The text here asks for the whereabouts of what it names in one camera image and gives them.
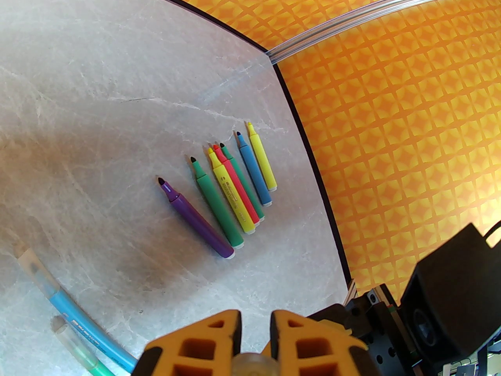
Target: black cable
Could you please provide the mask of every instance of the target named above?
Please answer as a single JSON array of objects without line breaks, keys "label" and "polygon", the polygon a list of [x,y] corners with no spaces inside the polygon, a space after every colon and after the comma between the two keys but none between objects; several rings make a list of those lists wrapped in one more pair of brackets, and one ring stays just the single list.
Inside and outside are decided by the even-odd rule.
[{"label": "black cable", "polygon": [[494,231],[496,231],[499,228],[501,228],[501,220],[499,220],[496,224],[494,224],[490,228],[490,230],[485,233],[485,235],[483,236],[483,238],[485,238],[485,239],[489,238],[492,234],[494,234]]},{"label": "black cable", "polygon": [[465,359],[463,359],[463,360],[457,360],[457,361],[451,362],[451,366],[452,366],[452,365],[455,365],[456,363],[458,363],[458,364],[459,364],[458,366],[462,367],[462,366],[463,366],[463,361],[464,361],[464,360],[468,360],[468,363],[466,363],[466,365],[471,365],[471,358],[470,358],[470,357],[468,357],[468,358],[465,358]]}]

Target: gray marble surface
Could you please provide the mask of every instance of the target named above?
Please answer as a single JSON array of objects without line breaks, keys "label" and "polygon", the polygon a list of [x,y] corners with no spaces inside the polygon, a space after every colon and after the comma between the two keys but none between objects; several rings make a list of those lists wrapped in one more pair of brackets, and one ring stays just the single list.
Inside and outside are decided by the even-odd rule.
[{"label": "gray marble surface", "polygon": [[[343,301],[324,206],[263,53],[164,0],[0,0],[0,30],[2,376],[85,374],[52,336],[56,311],[18,267],[15,238],[135,356],[228,308],[243,312],[243,350],[260,350],[271,310]],[[202,147],[217,140],[240,160],[232,131],[248,120],[279,188],[227,261],[154,176],[214,223],[186,155],[208,171]]]}]

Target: marker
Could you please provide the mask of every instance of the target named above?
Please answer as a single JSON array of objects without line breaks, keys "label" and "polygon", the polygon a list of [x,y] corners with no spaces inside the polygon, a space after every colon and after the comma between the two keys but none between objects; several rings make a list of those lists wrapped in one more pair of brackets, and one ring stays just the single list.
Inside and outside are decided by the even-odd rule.
[{"label": "marker", "polygon": [[92,376],[115,376],[98,358],[85,346],[84,342],[72,330],[61,316],[52,319],[52,331],[80,365]]},{"label": "marker", "polygon": [[208,149],[209,159],[213,165],[213,172],[218,180],[219,185],[228,200],[229,205],[233,209],[233,213],[235,213],[236,219],[240,223],[242,230],[246,234],[252,234],[256,231],[256,226],[249,215],[249,212],[245,208],[242,200],[240,199],[240,195],[231,181],[231,177],[224,167],[212,148]]},{"label": "marker", "polygon": [[265,178],[266,186],[268,187],[269,191],[277,190],[277,181],[275,180],[275,176],[273,175],[272,167],[270,166],[270,162],[268,161],[268,157],[266,156],[265,148],[263,147],[261,138],[259,138],[259,135],[256,134],[252,123],[247,123],[247,127],[249,128],[250,144],[252,145],[254,153],[256,154],[256,159],[258,160],[259,167],[261,168],[261,172],[263,173],[263,177]]},{"label": "marker", "polygon": [[45,295],[45,298],[64,316],[66,322],[113,362],[127,372],[132,373],[136,367],[137,359],[111,340],[71,299],[56,279],[52,277],[52,274],[45,268],[38,256],[33,252],[33,249],[24,243],[17,243],[14,246],[14,255],[18,259],[20,267],[32,279],[43,295]]},{"label": "marker", "polygon": [[251,200],[247,196],[247,193],[243,189],[243,185],[238,179],[238,175],[236,175],[235,169],[231,165],[230,161],[224,156],[222,153],[222,150],[218,145],[214,145],[214,153],[220,160],[221,164],[226,167],[226,170],[228,171],[228,174],[231,178],[231,181],[233,181],[233,184],[235,185],[236,190],[238,191],[238,194],[240,195],[240,199],[242,199],[242,202],[249,212],[250,218],[254,222],[254,225],[258,226],[259,225],[259,216],[256,213],[256,210],[254,209],[254,206],[252,206]]},{"label": "marker", "polygon": [[243,189],[245,190],[245,193],[250,199],[250,202],[252,203],[252,207],[254,207],[254,210],[256,211],[259,221],[262,222],[265,219],[265,214],[263,213],[263,210],[261,209],[261,205],[259,204],[259,201],[256,197],[256,194],[252,190],[251,186],[247,182],[247,179],[244,177],[242,170],[240,169],[240,166],[236,162],[235,158],[231,155],[229,152],[228,148],[224,145],[224,143],[220,143],[221,150],[226,156],[226,158],[229,160],[231,165],[233,166],[233,169],[235,170],[236,175],[238,176],[238,179],[240,180]]},{"label": "marker", "polygon": [[235,251],[231,245],[213,229],[213,226],[208,224],[207,220],[188,202],[188,199],[172,188],[164,179],[158,177],[158,183],[165,195],[167,195],[169,203],[206,243],[223,258],[231,259],[235,256]]},{"label": "marker", "polygon": [[200,163],[194,157],[191,157],[191,163],[193,164],[193,168],[195,168],[195,177],[202,194],[204,195],[207,203],[211,207],[216,219],[228,238],[229,243],[235,249],[240,249],[243,247],[243,238],[240,235],[240,232],[235,226],[233,219],[231,218],[226,206],[222,202],[218,191],[216,190],[211,178],[205,173],[200,166]]},{"label": "marker", "polygon": [[245,167],[247,167],[247,171],[249,172],[252,183],[254,184],[254,188],[256,188],[259,200],[263,206],[270,206],[272,204],[272,197],[268,192],[268,187],[266,186],[265,179],[261,174],[256,157],[254,156],[251,147],[247,145],[247,142],[243,139],[243,135],[240,132],[236,133],[236,138],[238,139],[240,154],[242,155]]}]

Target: blue marker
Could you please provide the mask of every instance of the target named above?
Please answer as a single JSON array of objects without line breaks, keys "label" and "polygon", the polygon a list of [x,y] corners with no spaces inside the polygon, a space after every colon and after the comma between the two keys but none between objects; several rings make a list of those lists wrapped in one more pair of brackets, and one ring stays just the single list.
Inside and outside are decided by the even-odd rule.
[{"label": "blue marker", "polygon": [[249,145],[247,145],[245,139],[243,139],[243,136],[240,132],[236,133],[236,137],[238,139],[238,145],[239,145],[238,148],[240,149],[240,154],[242,155],[245,167],[247,167],[247,171],[249,172],[252,183],[254,184],[254,187],[258,192],[261,205],[270,206],[272,204],[272,197],[268,192],[268,187],[266,186],[265,179],[261,174],[261,170],[259,169],[256,157],[252,152],[252,148]]},{"label": "blue marker", "polygon": [[14,246],[14,255],[21,268],[75,330],[127,372],[131,373],[134,370],[137,359],[114,342],[80,309],[30,247],[18,243]]}]

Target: yellow highlighter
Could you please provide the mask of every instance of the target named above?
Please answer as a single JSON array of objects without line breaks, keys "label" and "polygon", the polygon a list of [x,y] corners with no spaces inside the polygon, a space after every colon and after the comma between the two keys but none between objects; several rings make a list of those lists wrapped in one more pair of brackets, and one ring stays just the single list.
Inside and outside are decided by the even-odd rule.
[{"label": "yellow highlighter", "polygon": [[265,148],[263,147],[261,138],[259,138],[259,135],[256,134],[252,123],[247,123],[247,127],[249,128],[250,144],[252,145],[252,149],[254,149],[254,154],[256,155],[256,159],[258,160],[259,168],[263,173],[263,178],[265,179],[266,186],[268,187],[269,191],[274,191],[277,189],[277,181],[275,180],[275,176],[273,175],[272,167],[270,166],[270,162],[268,161],[268,157],[266,156]]},{"label": "yellow highlighter", "polygon": [[238,195],[238,191],[236,190],[233,181],[231,181],[226,167],[222,165],[212,148],[208,149],[208,153],[209,159],[211,159],[213,164],[214,175],[218,179],[218,183],[224,192],[224,196],[226,196],[229,205],[233,209],[233,213],[235,213],[236,219],[240,223],[243,232],[246,234],[254,233],[254,231],[256,231],[256,226],[254,225],[249,212],[245,208],[245,205],[240,199],[240,195]]}]

